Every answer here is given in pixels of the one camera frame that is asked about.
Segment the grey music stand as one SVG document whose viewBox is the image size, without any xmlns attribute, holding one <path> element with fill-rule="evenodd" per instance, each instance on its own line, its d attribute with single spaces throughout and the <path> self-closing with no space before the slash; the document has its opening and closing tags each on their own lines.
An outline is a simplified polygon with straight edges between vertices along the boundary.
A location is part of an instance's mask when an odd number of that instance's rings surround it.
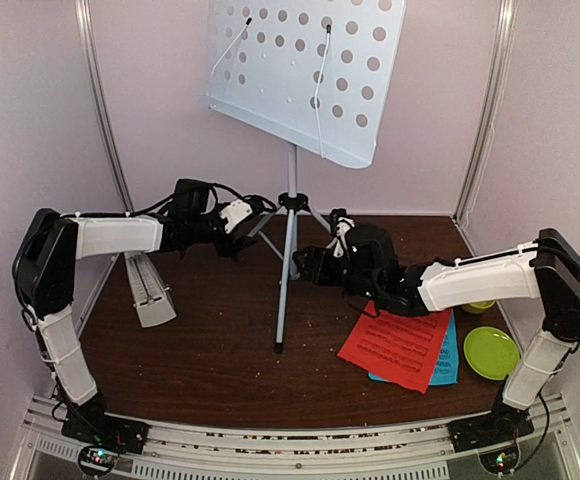
<svg viewBox="0 0 580 480">
<path fill-rule="evenodd" d="M 298 216 L 329 226 L 298 190 L 298 152 L 348 169 L 373 163 L 405 14 L 403 1 L 209 4 L 208 108 L 288 144 L 276 353 L 284 347 Z"/>
</svg>

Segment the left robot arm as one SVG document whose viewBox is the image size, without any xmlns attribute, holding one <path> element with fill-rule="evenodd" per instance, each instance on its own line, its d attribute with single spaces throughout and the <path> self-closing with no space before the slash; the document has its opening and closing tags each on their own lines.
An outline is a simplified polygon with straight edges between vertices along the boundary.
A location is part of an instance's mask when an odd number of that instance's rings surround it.
<svg viewBox="0 0 580 480">
<path fill-rule="evenodd" d="M 152 328 L 174 320 L 171 295 L 150 254 L 185 254 L 194 245 L 211 244 L 219 256 L 234 258 L 251 243 L 235 235 L 239 226 L 274 208 L 256 194 L 236 193 L 233 201 L 221 202 L 223 188 L 180 179 L 171 195 L 142 210 L 61 214 L 43 208 L 33 217 L 12 266 L 15 294 L 68 408 L 66 425 L 91 443 L 107 442 L 114 424 L 105 415 L 103 394 L 72 319 L 77 262 L 121 255 L 140 325 Z"/>
</svg>

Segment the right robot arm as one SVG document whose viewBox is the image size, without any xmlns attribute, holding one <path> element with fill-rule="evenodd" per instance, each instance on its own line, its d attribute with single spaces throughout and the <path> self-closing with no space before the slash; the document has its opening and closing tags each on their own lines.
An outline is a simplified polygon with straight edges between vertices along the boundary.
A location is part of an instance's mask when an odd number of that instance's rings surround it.
<svg viewBox="0 0 580 480">
<path fill-rule="evenodd" d="M 492 441 L 505 440 L 520 426 L 580 345 L 580 256 L 553 228 L 501 252 L 403 266 L 385 230 L 341 220 L 330 246 L 303 248 L 293 261 L 311 283 L 340 287 L 368 298 L 380 312 L 404 317 L 482 301 L 540 301 L 542 323 L 483 419 L 483 433 Z"/>
</svg>

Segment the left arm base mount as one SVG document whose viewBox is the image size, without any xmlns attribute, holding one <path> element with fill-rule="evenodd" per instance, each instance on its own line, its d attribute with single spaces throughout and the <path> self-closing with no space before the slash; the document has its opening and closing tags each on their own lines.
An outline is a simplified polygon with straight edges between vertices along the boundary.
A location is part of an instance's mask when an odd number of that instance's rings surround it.
<svg viewBox="0 0 580 480">
<path fill-rule="evenodd" d="M 80 470 L 92 478 L 110 474 L 125 454 L 142 454 L 148 432 L 145 422 L 109 415 L 104 416 L 99 431 L 73 415 L 66 417 L 61 428 L 64 437 L 84 443 L 76 462 Z"/>
</svg>

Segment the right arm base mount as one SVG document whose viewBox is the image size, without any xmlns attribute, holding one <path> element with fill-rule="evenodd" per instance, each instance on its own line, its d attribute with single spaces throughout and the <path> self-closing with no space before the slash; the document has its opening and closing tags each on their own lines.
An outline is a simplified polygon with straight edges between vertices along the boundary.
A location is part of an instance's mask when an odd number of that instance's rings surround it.
<svg viewBox="0 0 580 480">
<path fill-rule="evenodd" d="M 521 464 L 518 441 L 534 432 L 531 420 L 519 422 L 480 415 L 448 424 L 448 433 L 456 453 L 475 450 L 484 470 L 502 476 L 511 474 Z"/>
</svg>

